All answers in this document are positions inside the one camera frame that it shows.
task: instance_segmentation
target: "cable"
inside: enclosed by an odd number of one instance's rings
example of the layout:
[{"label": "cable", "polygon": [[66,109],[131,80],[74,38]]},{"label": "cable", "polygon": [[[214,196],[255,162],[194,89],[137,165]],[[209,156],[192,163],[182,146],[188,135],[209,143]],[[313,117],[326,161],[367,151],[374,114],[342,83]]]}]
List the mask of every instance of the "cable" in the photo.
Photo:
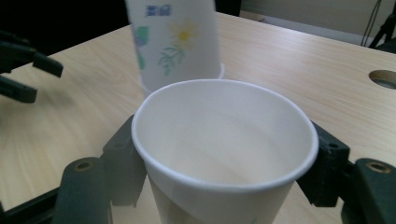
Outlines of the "cable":
[{"label": "cable", "polygon": [[367,23],[366,30],[364,31],[363,38],[361,39],[361,46],[365,47],[366,44],[367,44],[367,40],[368,40],[368,38],[370,36],[370,33],[372,32],[372,29],[373,29],[373,26],[374,26],[374,23],[375,23],[375,20],[376,20],[376,16],[378,14],[379,7],[381,6],[381,2],[382,2],[382,0],[377,0],[376,3],[375,3],[373,11],[372,11],[372,13],[370,15],[370,20]]}]

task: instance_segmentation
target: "yellow flower print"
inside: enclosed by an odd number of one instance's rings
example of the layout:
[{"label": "yellow flower print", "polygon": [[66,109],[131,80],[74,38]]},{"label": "yellow flower print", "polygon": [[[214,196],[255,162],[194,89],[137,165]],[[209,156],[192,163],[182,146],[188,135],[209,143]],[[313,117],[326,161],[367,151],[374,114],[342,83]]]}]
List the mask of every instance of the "yellow flower print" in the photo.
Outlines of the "yellow flower print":
[{"label": "yellow flower print", "polygon": [[168,25],[168,29],[172,32],[174,45],[181,49],[189,49],[193,47],[193,39],[198,36],[198,26],[190,20],[182,23],[174,22]]},{"label": "yellow flower print", "polygon": [[164,74],[169,76],[177,64],[181,64],[185,51],[193,48],[193,40],[198,36],[198,26],[190,20],[182,23],[171,23],[168,25],[171,31],[173,43],[161,52],[158,62],[163,67]]}]

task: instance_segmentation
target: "cup rim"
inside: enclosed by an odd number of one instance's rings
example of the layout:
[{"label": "cup rim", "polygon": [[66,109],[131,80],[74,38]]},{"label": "cup rim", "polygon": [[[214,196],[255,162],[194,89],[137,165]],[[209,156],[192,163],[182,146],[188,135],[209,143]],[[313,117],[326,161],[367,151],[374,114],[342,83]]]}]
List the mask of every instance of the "cup rim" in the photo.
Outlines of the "cup rim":
[{"label": "cup rim", "polygon": [[[300,117],[304,120],[304,123],[307,126],[307,129],[309,131],[310,137],[312,139],[309,151],[307,153],[307,156],[303,160],[303,162],[300,163],[294,170],[286,173],[285,175],[282,175],[279,178],[274,178],[269,181],[264,181],[260,183],[253,183],[253,184],[222,184],[222,183],[215,183],[215,182],[210,182],[206,180],[202,180],[199,178],[183,175],[165,165],[160,163],[159,161],[155,160],[149,153],[147,153],[146,150],[142,149],[142,144],[139,141],[136,133],[136,126],[138,122],[138,118],[140,114],[142,113],[142,108],[145,107],[146,104],[149,103],[150,98],[155,97],[155,95],[160,94],[162,91],[166,91],[167,89],[174,88],[178,85],[186,85],[192,82],[231,82],[231,83],[237,83],[239,85],[247,85],[253,88],[259,88],[262,91],[267,91],[271,94],[273,94],[275,97],[280,98],[281,100],[285,101],[289,105],[291,105],[296,112],[300,115]],[[194,188],[201,188],[201,189],[210,189],[214,191],[228,191],[228,192],[252,192],[256,190],[263,190],[263,189],[273,189],[277,188],[280,186],[284,186],[287,184],[292,183],[293,181],[297,180],[299,177],[301,177],[303,174],[305,174],[309,168],[313,165],[315,162],[315,159],[318,155],[318,133],[315,129],[314,124],[312,121],[309,119],[309,117],[305,114],[305,112],[297,106],[294,102],[292,102],[290,99],[286,98],[285,96],[275,92],[271,91],[269,89],[266,89],[264,87],[243,82],[243,81],[237,81],[237,80],[230,80],[230,79],[195,79],[195,80],[187,80],[187,81],[181,81],[178,83],[173,83],[168,86],[162,87],[158,90],[156,90],[154,93],[148,96],[148,98],[143,102],[143,104],[137,109],[137,111],[134,114],[134,119],[132,120],[132,125],[131,125],[131,133],[132,133],[132,138],[134,140],[134,145],[136,147],[136,150],[138,151],[139,155],[142,157],[142,159],[149,163],[150,166],[155,167],[156,169],[160,170],[162,173],[165,173],[167,176],[170,178],[174,179],[175,181],[182,182],[183,184],[192,186]]]}]

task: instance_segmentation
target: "light wood tabletop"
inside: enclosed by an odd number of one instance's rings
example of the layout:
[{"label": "light wood tabletop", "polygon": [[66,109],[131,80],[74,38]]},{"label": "light wood tabletop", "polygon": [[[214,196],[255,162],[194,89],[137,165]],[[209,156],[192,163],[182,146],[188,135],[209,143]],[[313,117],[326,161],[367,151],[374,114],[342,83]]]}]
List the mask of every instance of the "light wood tabletop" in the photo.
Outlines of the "light wood tabletop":
[{"label": "light wood tabletop", "polygon": [[[396,71],[396,55],[218,14],[225,78],[277,91],[351,148],[349,159],[396,165],[396,90],[375,84],[375,70]],[[64,167],[99,157],[141,105],[131,27],[50,56],[61,78],[30,64],[5,77],[38,89],[36,102],[0,96],[0,201],[6,210],[59,187]],[[342,223],[316,208],[295,184],[275,223]],[[113,210],[115,223],[160,223],[149,182],[137,207]]]}]

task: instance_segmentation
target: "paper cup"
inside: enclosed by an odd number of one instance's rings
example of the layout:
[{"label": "paper cup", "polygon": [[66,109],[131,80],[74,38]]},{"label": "paper cup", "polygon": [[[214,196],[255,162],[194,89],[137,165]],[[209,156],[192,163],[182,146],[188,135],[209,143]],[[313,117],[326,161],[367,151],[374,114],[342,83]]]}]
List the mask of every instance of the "paper cup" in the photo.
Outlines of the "paper cup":
[{"label": "paper cup", "polygon": [[221,62],[213,0],[125,0],[142,88],[219,78]]},{"label": "paper cup", "polygon": [[134,114],[132,136],[163,224],[272,223],[318,153],[296,104],[226,79],[155,91]]},{"label": "paper cup", "polygon": [[[218,76],[218,79],[223,79],[224,73],[225,73],[225,68],[224,68],[224,64],[222,63],[220,67],[220,74]],[[154,92],[150,90],[148,87],[146,87],[145,83],[143,83],[143,79],[141,75],[139,76],[139,83],[140,83],[140,87],[143,90],[143,93],[145,94],[145,98],[147,98],[150,94]]]}]

